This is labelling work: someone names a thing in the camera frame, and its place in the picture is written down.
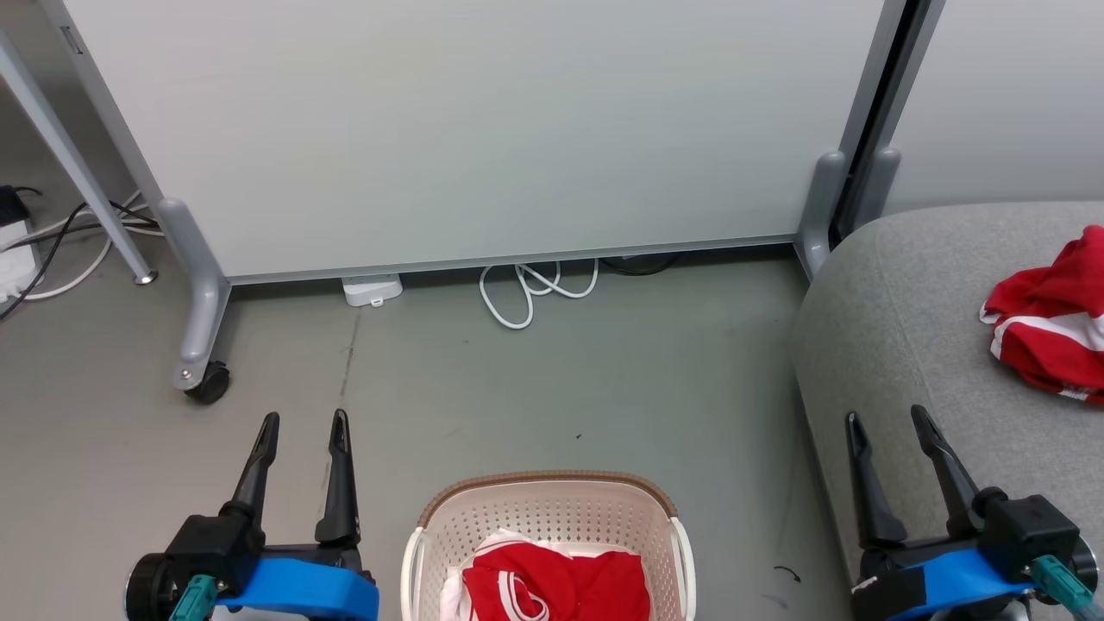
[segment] whiteboard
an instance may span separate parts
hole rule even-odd
[[[65,0],[231,277],[792,235],[879,0]]]
[[[947,2],[890,144],[885,213],[1104,199],[1104,3]]]

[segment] metal frame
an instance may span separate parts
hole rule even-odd
[[[50,150],[54,152],[54,157],[57,158],[79,190],[81,196],[84,197],[85,202],[99,219],[99,223],[107,232],[107,236],[112,239],[112,243],[119,249],[123,259],[135,273],[135,283],[139,285],[152,283],[157,278],[157,271],[151,270],[146,264],[146,260],[142,259],[138,246],[123,228],[123,222],[115,209],[112,208],[96,178],[92,175],[92,170],[88,169],[88,165],[85,164],[68,133],[65,131],[65,127],[57,119],[53,107],[46,102],[46,97],[42,94],[34,76],[26,69],[26,63],[23,62],[15,45],[2,29],[0,29],[0,76],[8,83],[8,87],[19,101],[23,112],[38,128]]]
[[[817,160],[809,183],[809,192],[803,210],[800,225],[794,235],[771,235],[736,240],[660,244],[644,248],[601,249],[601,251],[590,250],[481,260],[428,262],[401,266],[380,265],[370,269],[336,269],[315,272],[257,274],[227,278],[219,266],[211,249],[203,240],[203,235],[200,233],[194,219],[189,212],[188,206],[182,200],[164,197],[161,189],[157,186],[157,181],[148,164],[144,159],[134,136],[130,134],[118,106],[116,106],[93,60],[87,54],[81,53],[74,56],[74,64],[93,105],[103,118],[104,125],[115,141],[119,154],[138,182],[147,201],[153,207],[156,214],[163,223],[166,236],[177,259],[181,262],[191,278],[192,307],[181,343],[180,362],[172,378],[173,386],[181,390],[188,390],[202,381],[203,372],[211,357],[212,347],[219,331],[219,325],[226,308],[231,288],[242,284],[385,274],[395,273],[396,271],[453,270],[484,266],[489,262],[566,261],[593,259],[595,255],[607,254],[679,252],[783,243],[794,244],[802,266],[811,280],[828,255],[828,231],[831,224],[834,208],[836,208],[843,192],[849,166],[853,158],[857,157],[856,150],[861,144],[863,130],[868,125],[868,115],[871,113],[871,106],[878,93],[879,81],[889,60],[898,24],[909,1],[913,0],[885,0],[882,7],[854,101],[852,102],[851,110],[840,138],[839,148],[824,154]],[[79,32],[73,24],[72,18],[62,0],[41,0],[41,3],[51,22],[57,28],[57,35],[63,44],[67,48],[72,48],[75,44],[77,49],[85,49]]]
[[[885,209],[885,199],[902,157],[901,151],[893,148],[890,141],[901,119],[909,92],[920,72],[920,65],[940,14],[946,4],[946,0],[906,1],[915,2],[915,11],[906,24],[907,30],[904,32],[900,52],[895,57],[887,59],[889,65],[883,63],[884,71],[890,72],[885,76],[884,91],[881,93],[881,99],[874,103],[874,109],[870,112],[866,139],[859,146],[860,152],[857,154],[852,166],[850,183],[845,188],[837,207],[836,225],[840,238],[846,238],[859,227],[877,220]]]

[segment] beige basket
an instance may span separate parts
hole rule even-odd
[[[693,552],[670,498],[629,474],[551,471],[464,481],[429,503],[403,557],[403,621],[438,621],[446,570],[499,528],[564,544],[573,556],[640,555],[651,621],[693,620]]]

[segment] teal connector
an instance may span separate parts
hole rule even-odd
[[[1093,592],[1057,558],[1050,555],[1037,558],[1031,566],[1031,578],[1040,591],[1065,607],[1075,619],[1104,619],[1104,613],[1093,603]]]
[[[172,609],[169,621],[203,621],[214,611],[214,600],[219,597],[214,578],[195,576],[184,588],[177,608]]]

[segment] white basket handle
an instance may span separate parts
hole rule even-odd
[[[399,588],[402,592],[399,603],[402,608],[403,621],[416,621],[414,619],[414,607],[417,604],[417,594],[414,592],[416,582],[414,570],[422,565],[422,550],[425,547],[423,544],[424,537],[422,536],[424,530],[421,526],[414,529],[414,534],[406,541],[406,551],[403,552],[403,569],[399,578]]]
[[[679,518],[671,518],[671,526],[675,527],[675,536],[671,537],[671,545],[675,548],[675,557],[680,560],[680,565],[675,566],[675,573],[679,579],[679,599],[682,602],[682,619],[693,621],[698,612],[698,576],[693,568],[693,550],[690,548],[690,538],[682,527]]]

